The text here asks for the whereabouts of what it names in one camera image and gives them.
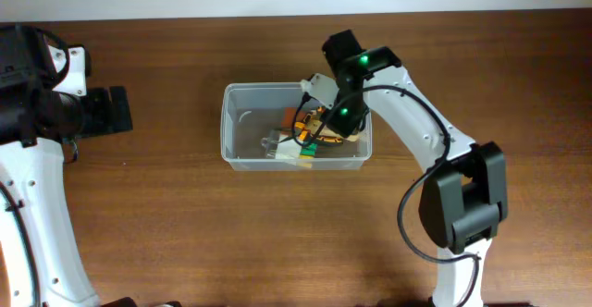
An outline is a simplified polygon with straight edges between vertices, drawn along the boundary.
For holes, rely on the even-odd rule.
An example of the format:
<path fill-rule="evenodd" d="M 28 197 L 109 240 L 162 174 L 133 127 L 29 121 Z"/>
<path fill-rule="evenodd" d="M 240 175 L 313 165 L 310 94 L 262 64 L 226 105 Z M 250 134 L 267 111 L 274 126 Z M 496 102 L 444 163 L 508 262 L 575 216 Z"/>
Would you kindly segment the clear box of coloured bits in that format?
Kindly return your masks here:
<path fill-rule="evenodd" d="M 313 168 L 318 146 L 313 143 L 302 148 L 287 129 L 272 129 L 260 143 L 265 149 L 266 159 L 275 159 L 307 169 Z"/>

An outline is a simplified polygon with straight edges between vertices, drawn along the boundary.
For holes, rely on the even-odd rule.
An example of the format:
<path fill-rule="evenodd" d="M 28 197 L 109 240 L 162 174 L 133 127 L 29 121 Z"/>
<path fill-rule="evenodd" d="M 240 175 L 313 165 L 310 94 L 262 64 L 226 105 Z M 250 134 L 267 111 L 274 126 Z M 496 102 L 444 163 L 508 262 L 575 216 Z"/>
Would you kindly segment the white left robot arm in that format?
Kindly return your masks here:
<path fill-rule="evenodd" d="M 37 27 L 1 29 L 1 248 L 13 306 L 97 306 L 64 167 L 78 142 L 133 129 L 122 86 L 88 89 L 90 55 Z"/>

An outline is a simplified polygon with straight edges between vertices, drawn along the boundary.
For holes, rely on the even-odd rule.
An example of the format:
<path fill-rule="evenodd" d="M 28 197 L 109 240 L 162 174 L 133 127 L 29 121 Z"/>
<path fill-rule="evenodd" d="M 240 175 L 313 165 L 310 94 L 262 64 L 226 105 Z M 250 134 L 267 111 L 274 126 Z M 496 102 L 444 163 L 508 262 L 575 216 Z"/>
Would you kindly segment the clear plastic container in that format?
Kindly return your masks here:
<path fill-rule="evenodd" d="M 307 169 L 265 158 L 260 141 L 272 129 L 288 129 L 302 99 L 297 82 L 233 83 L 224 92 L 221 155 L 237 171 L 356 170 L 372 155 L 372 120 L 356 141 L 318 146 L 313 168 Z"/>

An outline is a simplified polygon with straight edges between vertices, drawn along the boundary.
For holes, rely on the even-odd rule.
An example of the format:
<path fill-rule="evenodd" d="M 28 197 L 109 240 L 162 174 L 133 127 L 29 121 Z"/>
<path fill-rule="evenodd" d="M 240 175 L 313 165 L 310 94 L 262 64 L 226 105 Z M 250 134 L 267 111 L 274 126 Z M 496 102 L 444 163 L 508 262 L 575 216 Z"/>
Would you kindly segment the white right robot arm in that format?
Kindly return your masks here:
<path fill-rule="evenodd" d="M 451 124 L 386 46 L 364 50 L 345 30 L 331 35 L 322 52 L 336 83 L 323 124 L 348 137 L 373 111 L 422 169 L 401 199 L 397 226 L 410 250 L 438 267 L 429 305 L 483 305 L 485 258 L 509 212 L 503 151 Z"/>

